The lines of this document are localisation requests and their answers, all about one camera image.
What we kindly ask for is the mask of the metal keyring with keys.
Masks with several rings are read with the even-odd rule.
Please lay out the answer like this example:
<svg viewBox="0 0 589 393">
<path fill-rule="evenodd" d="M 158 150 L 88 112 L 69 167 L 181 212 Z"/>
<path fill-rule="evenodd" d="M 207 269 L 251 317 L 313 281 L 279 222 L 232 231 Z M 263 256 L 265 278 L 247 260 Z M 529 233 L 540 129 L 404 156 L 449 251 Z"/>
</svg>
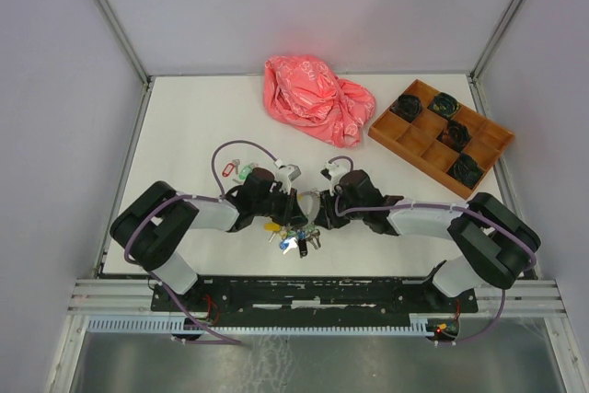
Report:
<svg viewBox="0 0 589 393">
<path fill-rule="evenodd" d="M 268 241 L 276 242 L 283 255 L 297 252 L 300 258 L 308 255 L 309 247 L 320 250 L 320 231 L 315 223 L 319 209 L 320 195 L 317 189 L 298 194 L 289 220 L 282 224 L 274 221 L 264 224 L 264 230 L 270 234 Z"/>
</svg>

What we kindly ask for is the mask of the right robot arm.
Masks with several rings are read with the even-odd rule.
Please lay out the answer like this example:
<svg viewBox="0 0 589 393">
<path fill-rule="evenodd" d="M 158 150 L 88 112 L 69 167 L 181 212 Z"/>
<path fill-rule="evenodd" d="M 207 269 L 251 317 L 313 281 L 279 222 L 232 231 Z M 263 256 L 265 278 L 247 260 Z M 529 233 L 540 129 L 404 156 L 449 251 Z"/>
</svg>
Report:
<svg viewBox="0 0 589 393">
<path fill-rule="evenodd" d="M 416 202 L 383 194 L 360 169 L 328 164 L 321 175 L 329 188 L 319 194 L 316 225 L 333 230 L 359 220 L 378 235 L 456 244 L 460 255 L 438 264 L 422 288 L 423 303 L 431 310 L 443 311 L 483 284 L 506 291 L 537 263 L 539 236 L 487 192 L 463 203 Z"/>
</svg>

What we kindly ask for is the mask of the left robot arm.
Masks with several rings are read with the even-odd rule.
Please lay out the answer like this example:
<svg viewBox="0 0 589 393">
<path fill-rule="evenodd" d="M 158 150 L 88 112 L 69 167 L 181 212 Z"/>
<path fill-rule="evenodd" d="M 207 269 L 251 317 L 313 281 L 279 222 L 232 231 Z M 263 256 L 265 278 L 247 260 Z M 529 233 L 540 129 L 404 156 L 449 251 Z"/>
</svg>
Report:
<svg viewBox="0 0 589 393">
<path fill-rule="evenodd" d="M 203 300 L 197 272 L 178 252 L 180 241 L 192 229 L 235 233 L 256 217 L 268 217 L 280 226 L 302 227 L 308 218 L 297 202 L 294 179 L 299 167 L 289 164 L 274 173 L 254 168 L 244 183 L 224 197 L 179 194 L 157 181 L 140 195 L 110 226 L 110 237 L 123 248 L 127 262 L 153 274 L 171 290 L 172 300 L 193 310 Z"/>
</svg>

